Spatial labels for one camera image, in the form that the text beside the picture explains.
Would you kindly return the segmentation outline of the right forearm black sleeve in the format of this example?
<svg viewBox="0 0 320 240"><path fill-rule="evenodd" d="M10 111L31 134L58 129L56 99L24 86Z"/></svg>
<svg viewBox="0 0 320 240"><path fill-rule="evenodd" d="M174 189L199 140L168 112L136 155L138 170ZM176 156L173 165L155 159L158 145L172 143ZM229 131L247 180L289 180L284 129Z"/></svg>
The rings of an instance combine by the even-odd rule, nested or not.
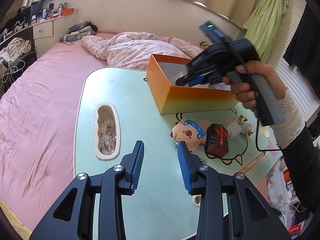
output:
<svg viewBox="0 0 320 240"><path fill-rule="evenodd" d="M319 210L319 149L315 148L306 122L290 90L279 101L286 122L272 125L293 187L302 205L312 213Z"/></svg>

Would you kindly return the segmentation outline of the person right hand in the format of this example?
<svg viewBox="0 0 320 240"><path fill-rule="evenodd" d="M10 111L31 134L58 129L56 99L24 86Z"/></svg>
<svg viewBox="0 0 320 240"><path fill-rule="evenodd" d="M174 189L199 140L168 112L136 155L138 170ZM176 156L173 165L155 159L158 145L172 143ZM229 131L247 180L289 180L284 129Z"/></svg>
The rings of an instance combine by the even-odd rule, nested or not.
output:
<svg viewBox="0 0 320 240"><path fill-rule="evenodd" d="M276 99L279 101L285 98L287 87L271 66L260 61L249 61L245 66L239 65L235 69L241 74L248 72L249 74L262 75L270 85ZM256 96L248 83L234 83L226 76L222 80L225 84L231 85L232 93L245 109L253 109L257 105Z"/></svg>

